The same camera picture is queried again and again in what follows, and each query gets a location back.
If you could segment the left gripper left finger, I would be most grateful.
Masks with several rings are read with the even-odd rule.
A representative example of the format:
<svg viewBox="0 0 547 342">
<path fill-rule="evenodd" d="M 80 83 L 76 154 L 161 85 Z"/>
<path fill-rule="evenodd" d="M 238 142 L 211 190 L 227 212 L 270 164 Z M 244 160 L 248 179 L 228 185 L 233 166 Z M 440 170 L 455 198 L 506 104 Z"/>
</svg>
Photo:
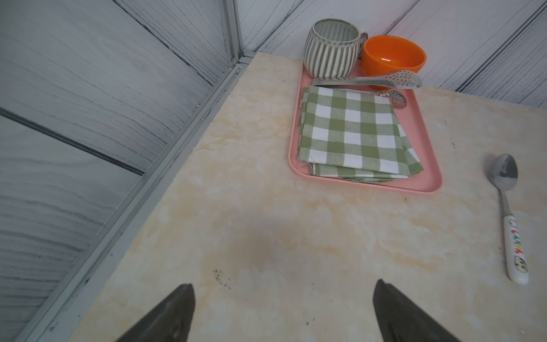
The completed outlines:
<svg viewBox="0 0 547 342">
<path fill-rule="evenodd" d="M 117 342 L 185 342 L 188 339 L 195 306 L 193 285 L 181 284 L 118 338 Z"/>
</svg>

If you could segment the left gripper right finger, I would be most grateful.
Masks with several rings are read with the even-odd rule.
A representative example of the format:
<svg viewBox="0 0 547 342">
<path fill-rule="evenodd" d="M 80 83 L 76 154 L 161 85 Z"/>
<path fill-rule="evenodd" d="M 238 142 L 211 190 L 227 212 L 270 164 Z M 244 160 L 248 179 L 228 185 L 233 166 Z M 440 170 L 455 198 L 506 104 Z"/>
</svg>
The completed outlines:
<svg viewBox="0 0 547 342">
<path fill-rule="evenodd" d="M 384 341 L 457 341 L 446 328 L 392 284 L 379 279 L 373 306 Z"/>
</svg>

